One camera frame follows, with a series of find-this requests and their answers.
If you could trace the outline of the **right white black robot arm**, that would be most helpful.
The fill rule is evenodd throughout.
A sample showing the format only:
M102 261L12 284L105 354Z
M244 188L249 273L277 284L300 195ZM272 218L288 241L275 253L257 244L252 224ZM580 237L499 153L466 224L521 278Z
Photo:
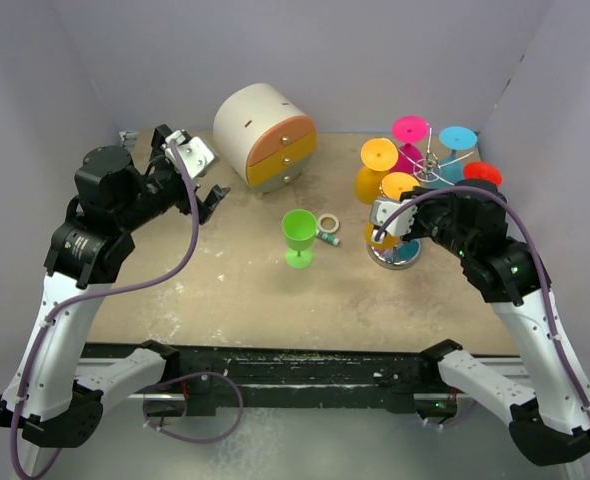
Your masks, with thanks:
M574 462L590 453L590 380L562 325L534 241L496 185L463 180L399 195L402 238L429 238L458 258L466 280L515 341L531 384L479 364L460 346L420 366L431 391L463 390L508 427L533 464Z

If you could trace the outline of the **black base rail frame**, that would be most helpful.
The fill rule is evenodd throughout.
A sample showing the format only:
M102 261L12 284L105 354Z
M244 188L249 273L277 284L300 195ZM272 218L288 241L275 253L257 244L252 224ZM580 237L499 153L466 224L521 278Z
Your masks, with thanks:
M381 409L445 423L470 408L417 353L177 346L178 385L141 387L154 400L184 400L188 416L219 408Z

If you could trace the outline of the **round white drawer cabinet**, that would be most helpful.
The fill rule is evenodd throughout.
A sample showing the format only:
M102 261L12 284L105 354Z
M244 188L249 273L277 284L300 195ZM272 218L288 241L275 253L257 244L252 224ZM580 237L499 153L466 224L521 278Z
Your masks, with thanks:
M292 183L317 147L311 117L267 83L227 98L215 115L213 136L220 157L259 196Z

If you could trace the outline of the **blue plastic wine glass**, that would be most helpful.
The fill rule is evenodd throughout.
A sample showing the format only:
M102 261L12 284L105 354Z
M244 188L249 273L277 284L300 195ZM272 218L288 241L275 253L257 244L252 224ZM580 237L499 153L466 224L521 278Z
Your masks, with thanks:
M437 166L428 176L427 185L433 189L453 186L464 178L464 160L473 154L477 135L469 128L450 126L440 132L439 141L450 153L437 161Z

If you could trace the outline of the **green plastic wine glass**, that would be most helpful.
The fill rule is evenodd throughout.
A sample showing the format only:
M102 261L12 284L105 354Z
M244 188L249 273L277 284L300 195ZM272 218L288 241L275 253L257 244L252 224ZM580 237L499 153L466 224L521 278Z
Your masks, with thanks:
M313 260L312 245L316 239L317 219L304 209L294 209L282 219L282 232L287 250L286 263L294 269L304 269Z

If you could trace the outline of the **orange wine glass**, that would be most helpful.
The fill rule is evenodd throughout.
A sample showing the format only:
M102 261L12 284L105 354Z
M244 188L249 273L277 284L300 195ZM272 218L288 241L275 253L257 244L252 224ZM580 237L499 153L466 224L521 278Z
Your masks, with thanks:
M395 144L383 137L366 141L360 150L363 166L354 182L354 194L363 204L372 204L379 195L381 180L390 172L398 161Z
M385 197L392 200L403 201L400 199L403 193L410 193L415 187L419 187L420 183L418 180L406 173L396 172L386 175L380 184L380 195L378 197Z

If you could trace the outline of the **white tape roll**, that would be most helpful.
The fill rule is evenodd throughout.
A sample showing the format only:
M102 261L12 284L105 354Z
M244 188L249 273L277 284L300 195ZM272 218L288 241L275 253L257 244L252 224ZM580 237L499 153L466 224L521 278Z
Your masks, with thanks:
M324 213L317 218L317 226L322 233L334 234L340 228L340 221L334 214Z

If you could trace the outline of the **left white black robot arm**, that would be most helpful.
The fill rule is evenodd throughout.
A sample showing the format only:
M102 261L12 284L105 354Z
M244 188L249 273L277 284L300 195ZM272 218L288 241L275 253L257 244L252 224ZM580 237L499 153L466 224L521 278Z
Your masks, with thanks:
M94 433L104 413L153 386L177 387L180 354L154 340L93 373L78 375L78 361L104 296L134 251L132 234L171 208L206 223L228 193L214 186L205 199L199 184L217 162L215 150L183 130L157 127L145 172L122 146L88 152L75 172L77 194L53 233L36 322L15 376L0 394L0 427L12 439L41 448L76 448Z

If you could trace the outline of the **small green white tube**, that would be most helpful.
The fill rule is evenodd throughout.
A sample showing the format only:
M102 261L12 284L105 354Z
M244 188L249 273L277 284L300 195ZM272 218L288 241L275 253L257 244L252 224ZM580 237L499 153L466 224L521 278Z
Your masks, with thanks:
M335 237L332 234L329 234L327 232L323 232L320 230L316 231L316 237L324 242L326 242L327 244L333 245L333 246L338 246L340 243L340 240Z

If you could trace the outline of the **pink plastic wine glass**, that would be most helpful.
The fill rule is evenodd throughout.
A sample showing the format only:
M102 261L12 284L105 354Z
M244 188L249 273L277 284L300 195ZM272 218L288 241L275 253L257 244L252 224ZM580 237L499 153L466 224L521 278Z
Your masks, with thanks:
M412 174L414 167L424 158L417 144L429 133L429 124L421 116L403 116L391 127L393 137L400 143L398 160L391 172Z

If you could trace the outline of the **red plastic wine glass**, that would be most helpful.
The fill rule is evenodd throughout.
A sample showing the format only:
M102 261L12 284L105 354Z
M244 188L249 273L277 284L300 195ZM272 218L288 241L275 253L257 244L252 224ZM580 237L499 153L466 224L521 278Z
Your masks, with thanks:
M467 163L463 167L463 176L465 179L485 180L497 187L503 181L501 172L495 166L483 161Z

